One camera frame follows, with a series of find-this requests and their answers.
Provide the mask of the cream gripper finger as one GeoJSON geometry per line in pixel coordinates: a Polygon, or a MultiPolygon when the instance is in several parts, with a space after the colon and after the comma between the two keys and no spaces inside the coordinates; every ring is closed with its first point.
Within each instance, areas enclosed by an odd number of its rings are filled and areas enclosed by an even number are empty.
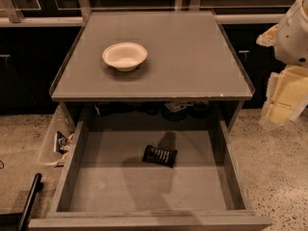
{"type": "Polygon", "coordinates": [[[288,64],[269,77],[260,124],[274,130],[296,121],[308,105],[308,68],[288,64]]]}
{"type": "Polygon", "coordinates": [[[274,46],[277,27],[278,25],[273,25],[272,27],[267,29],[262,35],[260,35],[256,39],[256,43],[265,47],[274,46]]]}

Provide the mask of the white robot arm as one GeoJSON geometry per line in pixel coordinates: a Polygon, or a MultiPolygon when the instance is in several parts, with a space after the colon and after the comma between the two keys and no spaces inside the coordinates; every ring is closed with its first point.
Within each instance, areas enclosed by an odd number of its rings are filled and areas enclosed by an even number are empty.
{"type": "Polygon", "coordinates": [[[272,46],[286,66],[270,74],[260,124],[267,130],[295,121],[308,103],[308,0],[295,0],[278,24],[256,42],[272,46]]]}

